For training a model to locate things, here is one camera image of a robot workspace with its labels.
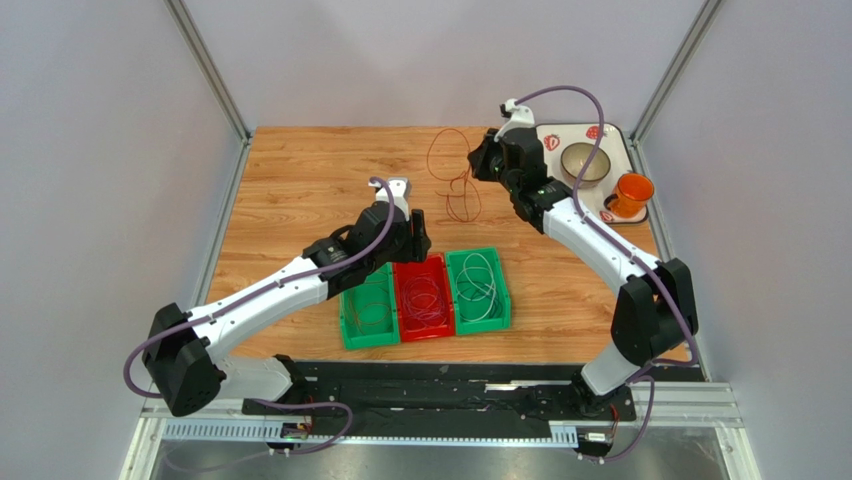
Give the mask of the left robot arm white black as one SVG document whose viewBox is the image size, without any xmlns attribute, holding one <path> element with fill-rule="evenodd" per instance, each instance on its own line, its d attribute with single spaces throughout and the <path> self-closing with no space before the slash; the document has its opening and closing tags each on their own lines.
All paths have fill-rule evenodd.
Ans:
<svg viewBox="0 0 852 480">
<path fill-rule="evenodd" d="M 307 307 L 363 285 L 389 263 L 422 263 L 431 247 L 425 214 L 376 201 L 356 223 L 304 249 L 273 275 L 212 304 L 183 311 L 171 303 L 154 315 L 140 358 L 175 417 L 207 406 L 231 379 L 223 361 L 240 343 Z"/>
</svg>

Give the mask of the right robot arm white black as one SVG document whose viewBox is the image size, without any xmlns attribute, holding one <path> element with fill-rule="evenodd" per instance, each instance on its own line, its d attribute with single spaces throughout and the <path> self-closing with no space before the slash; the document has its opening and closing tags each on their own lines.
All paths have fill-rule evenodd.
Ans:
<svg viewBox="0 0 852 480">
<path fill-rule="evenodd" d="M 578 415 L 608 410 L 628 380 L 693 343 L 698 319 L 689 267 L 657 259 L 593 215 L 548 174 L 535 128 L 488 129 L 468 162 L 476 179 L 503 186 L 522 221 L 574 253 L 616 296 L 610 343 L 570 380 L 568 401 Z"/>
</svg>

